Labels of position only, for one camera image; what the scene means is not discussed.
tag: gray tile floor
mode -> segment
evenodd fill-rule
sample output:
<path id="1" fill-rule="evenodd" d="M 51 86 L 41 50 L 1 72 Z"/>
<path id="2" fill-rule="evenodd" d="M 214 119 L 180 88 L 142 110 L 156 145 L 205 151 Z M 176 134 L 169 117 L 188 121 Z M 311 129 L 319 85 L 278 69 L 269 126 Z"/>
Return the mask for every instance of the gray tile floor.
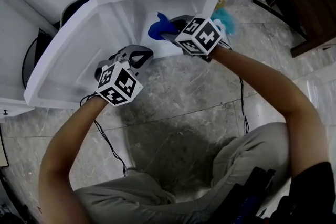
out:
<path id="1" fill-rule="evenodd" d="M 300 37 L 251 0 L 229 0 L 237 33 L 229 36 L 234 50 L 272 66 L 292 79 L 318 108 L 336 148 L 336 46 L 292 59 L 289 49 Z M 144 90 L 129 105 L 111 106 L 99 115 L 117 153 L 157 178 L 179 201 L 206 191 L 216 153 L 244 135 L 239 79 L 216 62 L 176 56 L 154 61 L 142 79 Z M 284 119 L 248 85 L 245 111 L 250 130 Z M 35 109 L 1 125 L 10 166 L 4 169 L 16 194 L 41 221 L 37 182 L 42 156 L 51 137 L 73 111 Z M 332 162 L 336 164 L 333 151 Z M 122 176 L 95 127 L 87 135 L 71 171 L 74 189 Z M 269 207 L 269 212 L 276 203 Z"/>

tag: black object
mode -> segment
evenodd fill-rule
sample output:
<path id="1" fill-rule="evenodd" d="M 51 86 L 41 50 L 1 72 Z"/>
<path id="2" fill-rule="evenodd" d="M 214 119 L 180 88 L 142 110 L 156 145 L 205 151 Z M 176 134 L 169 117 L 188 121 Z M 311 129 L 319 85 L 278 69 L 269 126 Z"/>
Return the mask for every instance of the black object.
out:
<path id="1" fill-rule="evenodd" d="M 8 158 L 7 158 L 7 154 L 6 154 L 6 150 L 5 150 L 5 146 L 4 146 L 4 142 L 3 141 L 4 140 L 2 139 L 2 133 L 1 133 L 1 127 L 0 127 L 0 147 L 2 147 L 3 150 L 4 150 L 4 155 L 5 155 L 6 163 L 7 163 L 7 166 L 1 166 L 1 168 L 9 166 L 9 162 L 8 162 Z"/>
<path id="2" fill-rule="evenodd" d="M 23 205 L 20 200 L 17 198 L 17 196 L 14 194 L 12 188 L 9 186 L 9 183 L 7 181 L 7 178 L 4 176 L 4 174 L 1 172 L 0 170 L 0 181 L 7 193 L 7 196 L 10 198 L 10 201 L 12 202 L 12 204 L 14 205 L 15 209 L 17 210 L 17 212 L 19 213 L 19 215 L 22 217 L 22 219 L 24 220 L 24 222 L 26 224 L 37 224 L 38 222 L 36 221 L 36 219 L 30 214 L 28 207 L 26 205 Z M 7 215 L 6 218 L 0 218 L 0 223 L 22 223 L 22 222 L 14 222 L 14 217 Z"/>
<path id="3" fill-rule="evenodd" d="M 207 224 L 255 223 L 256 214 L 267 197 L 274 170 L 255 167 L 245 185 L 235 184 Z"/>
<path id="4" fill-rule="evenodd" d="M 62 14 L 60 28 L 71 18 L 71 16 L 89 0 L 76 0 L 67 6 Z"/>
<path id="5" fill-rule="evenodd" d="M 152 51 L 134 51 L 131 53 L 130 55 L 130 62 L 131 62 L 131 66 L 134 68 L 139 69 L 140 67 L 143 66 L 143 64 L 145 62 L 148 61 L 148 59 L 150 59 L 152 56 L 154 55 L 154 53 Z M 142 56 L 138 61 L 135 61 L 133 59 L 133 57 L 137 57 L 137 56 Z"/>
<path id="6" fill-rule="evenodd" d="M 187 22 L 185 20 L 175 20 L 172 23 L 177 29 L 183 30 L 187 26 Z"/>
<path id="7" fill-rule="evenodd" d="M 28 80 L 36 67 L 37 62 L 40 60 L 52 39 L 53 38 L 49 34 L 46 34 L 40 29 L 37 38 L 30 44 L 23 60 L 21 71 L 22 84 L 25 88 L 27 87 Z"/>

